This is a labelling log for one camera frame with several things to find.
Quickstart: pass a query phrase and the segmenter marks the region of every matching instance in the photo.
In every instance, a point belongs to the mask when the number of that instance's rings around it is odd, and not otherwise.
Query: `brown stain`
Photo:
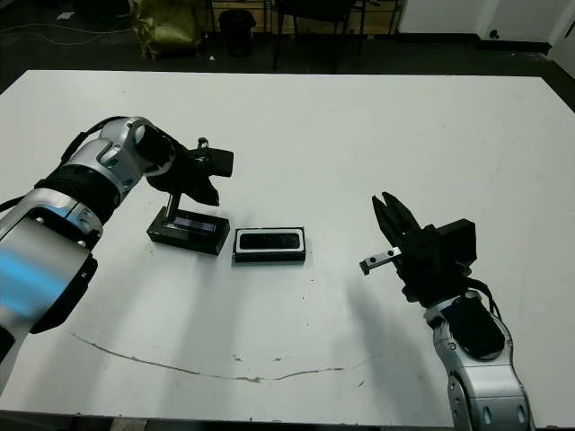
[[[337,373],[337,372],[342,372],[345,371],[346,368],[343,367],[329,367],[329,368],[320,368],[317,370],[304,370],[304,371],[297,371],[295,373],[290,373],[290,374],[285,374],[285,375],[281,375],[280,377],[260,377],[260,376],[255,376],[255,377],[246,377],[246,376],[237,376],[237,377],[233,377],[233,376],[229,376],[229,375],[219,375],[219,374],[207,374],[207,373],[201,373],[199,371],[194,371],[194,370],[189,370],[187,368],[180,368],[179,366],[173,366],[173,365],[167,365],[167,364],[161,364],[159,362],[154,362],[154,361],[148,361],[146,359],[141,359],[139,357],[135,357],[135,356],[128,356],[128,355],[124,355],[121,354],[119,352],[115,352],[113,350],[110,350],[106,347],[102,347],[99,346],[96,343],[93,343],[92,341],[88,340],[88,339],[83,339],[82,337],[80,337],[79,335],[74,334],[73,332],[71,332],[71,335],[75,338],[78,339],[79,341],[82,341],[83,343],[87,344],[90,347],[93,347],[97,350],[100,350],[101,352],[107,353],[109,355],[115,356],[115,357],[119,357],[121,359],[127,359],[128,361],[132,361],[132,362],[137,362],[139,364],[144,364],[144,365],[151,365],[151,366],[157,366],[159,368],[164,368],[166,370],[172,370],[172,371],[177,371],[179,373],[185,373],[185,374],[190,374],[190,375],[196,375],[196,376],[201,376],[201,377],[209,377],[212,379],[221,379],[221,380],[230,380],[230,381],[243,381],[243,382],[249,382],[249,383],[261,383],[261,382],[278,382],[278,381],[282,381],[282,380],[286,380],[286,379],[290,379],[292,377],[297,377],[299,375],[305,375],[305,374],[319,374],[319,373]],[[369,361],[370,359],[372,359],[373,357],[364,360],[362,362],[360,362],[359,364],[353,365],[350,368],[347,369],[355,369],[360,365],[365,364],[367,361]]]

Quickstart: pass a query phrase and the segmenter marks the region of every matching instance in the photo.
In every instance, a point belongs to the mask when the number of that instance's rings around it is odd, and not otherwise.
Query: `black bin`
[[[255,20],[245,9],[231,9],[219,15],[219,28],[232,57],[247,57],[252,53],[252,30]]]

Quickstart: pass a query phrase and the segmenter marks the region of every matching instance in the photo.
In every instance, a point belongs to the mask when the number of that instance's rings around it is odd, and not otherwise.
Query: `black chair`
[[[333,34],[338,32],[338,25],[343,22],[343,31],[341,32],[341,43],[344,41],[345,32],[348,29],[349,15],[351,9],[355,4],[355,0],[276,0],[276,8],[278,10],[278,41],[276,45],[276,52],[273,58],[273,69],[278,67],[279,58],[279,45],[281,42],[281,32],[284,25],[284,17],[292,15],[294,18],[294,34],[297,38],[297,18],[308,18],[323,22],[333,22]],[[361,33],[363,33],[363,19],[365,17],[365,0],[362,1],[362,25]],[[340,58],[340,49],[336,55],[333,63],[332,73],[337,69]]]

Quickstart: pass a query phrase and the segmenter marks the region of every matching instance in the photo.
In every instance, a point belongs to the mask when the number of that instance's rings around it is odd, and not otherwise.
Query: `metal bracket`
[[[386,251],[385,253],[376,254],[375,256],[371,256],[360,261],[359,267],[363,271],[364,275],[367,275],[371,269],[381,267],[382,265],[391,262],[393,259],[396,259],[401,255],[402,251],[399,250],[399,247],[393,247],[391,250]]]

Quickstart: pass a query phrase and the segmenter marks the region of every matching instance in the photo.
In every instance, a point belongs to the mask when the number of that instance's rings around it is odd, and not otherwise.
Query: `white wall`
[[[404,33],[476,33],[488,40],[554,43],[575,0],[407,0],[399,29]]]
[[[575,0],[571,0],[553,32],[554,43],[549,57],[575,78],[575,30],[571,31],[569,38],[565,38],[573,22],[575,22]]]
[[[403,33],[475,33],[485,0],[407,0]]]
[[[487,40],[497,30],[501,40],[547,42],[571,0],[497,0],[478,24],[478,34]]]

